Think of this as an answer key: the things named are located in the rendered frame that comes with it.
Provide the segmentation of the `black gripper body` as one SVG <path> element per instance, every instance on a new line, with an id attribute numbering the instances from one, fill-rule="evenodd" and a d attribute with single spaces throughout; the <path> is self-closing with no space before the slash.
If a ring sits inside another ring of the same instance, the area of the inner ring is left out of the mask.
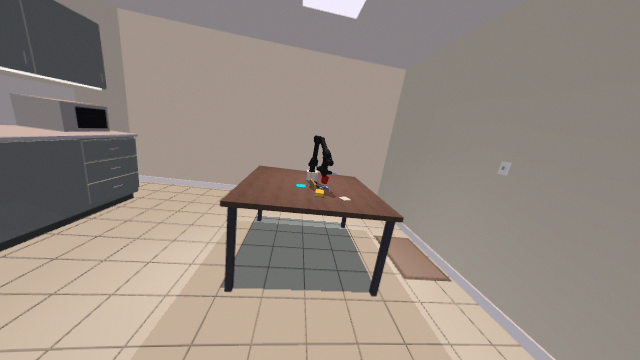
<path id="1" fill-rule="evenodd" d="M 327 171 L 327 170 L 328 170 L 327 168 L 328 168 L 328 166 L 329 166 L 329 165 L 327 165 L 327 164 L 323 164 L 323 163 L 322 163 L 322 166 L 323 166 L 323 165 L 324 165 L 324 167 L 325 167 L 325 170 L 321 170 L 320 172 L 324 172 L 325 174 L 332 174 L 332 171 Z"/>

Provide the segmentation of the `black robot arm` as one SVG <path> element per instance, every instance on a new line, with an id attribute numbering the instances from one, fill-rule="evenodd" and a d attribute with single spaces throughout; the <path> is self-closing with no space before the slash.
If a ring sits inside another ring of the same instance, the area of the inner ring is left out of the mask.
<path id="1" fill-rule="evenodd" d="M 317 155 L 318 155 L 318 150 L 319 150 L 319 144 L 321 143 L 322 149 L 323 149 L 323 164 L 327 164 L 329 166 L 332 166 L 334 164 L 333 160 L 332 160 L 332 156 L 331 156 L 331 152 L 330 150 L 327 148 L 326 142 L 325 142 L 325 138 L 321 137 L 321 136 L 314 136 L 314 152 L 313 152 L 313 157 L 311 158 L 308 166 L 310 166 L 310 170 L 309 172 L 315 172 L 315 166 L 317 167 L 318 165 L 318 159 L 317 159 Z M 317 167 L 318 171 L 321 170 L 325 170 L 324 165 L 322 166 L 318 166 Z"/>

